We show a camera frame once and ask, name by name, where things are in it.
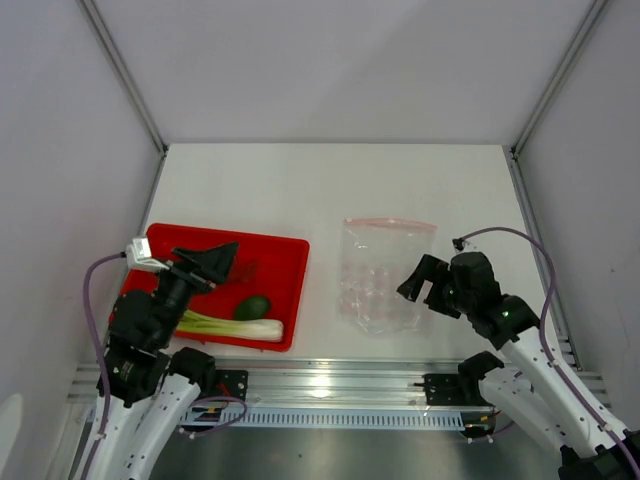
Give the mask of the red toy lobster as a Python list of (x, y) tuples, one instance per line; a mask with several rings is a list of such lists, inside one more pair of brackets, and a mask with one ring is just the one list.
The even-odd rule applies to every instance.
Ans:
[(246, 284), (249, 283), (259, 268), (258, 260), (250, 260), (244, 263), (236, 262), (228, 276), (229, 284)]

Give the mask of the clear zip top bag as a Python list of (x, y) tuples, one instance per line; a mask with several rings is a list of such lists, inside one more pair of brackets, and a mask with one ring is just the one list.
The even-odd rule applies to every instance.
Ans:
[(431, 313), (397, 288), (432, 251), (437, 227), (389, 217), (347, 218), (342, 224), (338, 309), (369, 335), (424, 332)]

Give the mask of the red plastic tray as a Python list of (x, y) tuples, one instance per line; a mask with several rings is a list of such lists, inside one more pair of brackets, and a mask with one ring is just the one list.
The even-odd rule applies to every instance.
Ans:
[(206, 316), (230, 319), (242, 300), (263, 295), (271, 301), (268, 317), (284, 325), (284, 336), (279, 342), (181, 332), (175, 334), (177, 338), (275, 352), (290, 349), (309, 257), (310, 246), (306, 240), (166, 223), (149, 226), (146, 237), (153, 256), (160, 260), (174, 260), (172, 249), (175, 247), (204, 250), (238, 242), (234, 264), (258, 260), (259, 268), (254, 278), (246, 284), (226, 282), (208, 294), (198, 295), (190, 303), (190, 309)]

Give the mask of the green avocado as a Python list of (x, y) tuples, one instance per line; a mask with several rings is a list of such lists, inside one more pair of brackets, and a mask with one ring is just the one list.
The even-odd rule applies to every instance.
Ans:
[(267, 317), (271, 309), (271, 301), (263, 295), (254, 295), (242, 300), (233, 310), (232, 318), (236, 321), (259, 320)]

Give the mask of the green celery stalk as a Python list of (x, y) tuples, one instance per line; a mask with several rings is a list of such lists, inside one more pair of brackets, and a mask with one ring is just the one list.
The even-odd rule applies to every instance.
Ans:
[(205, 316), (188, 310), (178, 323), (177, 332), (229, 338), (279, 342), (284, 325), (275, 319), (229, 320)]

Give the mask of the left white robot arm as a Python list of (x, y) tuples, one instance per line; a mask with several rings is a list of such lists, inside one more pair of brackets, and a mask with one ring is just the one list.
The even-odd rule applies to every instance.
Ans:
[(84, 310), (99, 380), (93, 423), (75, 471), (77, 479), (147, 479), (186, 412), (216, 402), (247, 404), (242, 396), (219, 395), (215, 359), (185, 347), (165, 348), (194, 296), (227, 281), (239, 248), (231, 242), (207, 250), (173, 249), (173, 259), (153, 257), (147, 238), (131, 240), (115, 254), (129, 269), (154, 273), (152, 292), (132, 290), (116, 300), (100, 338), (90, 300)]

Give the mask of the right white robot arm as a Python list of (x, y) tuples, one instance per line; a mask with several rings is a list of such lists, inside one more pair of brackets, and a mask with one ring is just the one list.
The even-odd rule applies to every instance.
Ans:
[(410, 302), (425, 283), (430, 310), (465, 316), (493, 347), (457, 367), (454, 395), (491, 405), (560, 457), (561, 479), (636, 479), (639, 434), (597, 399), (545, 338), (543, 322), (520, 297), (502, 292), (489, 259), (422, 256), (397, 292)]

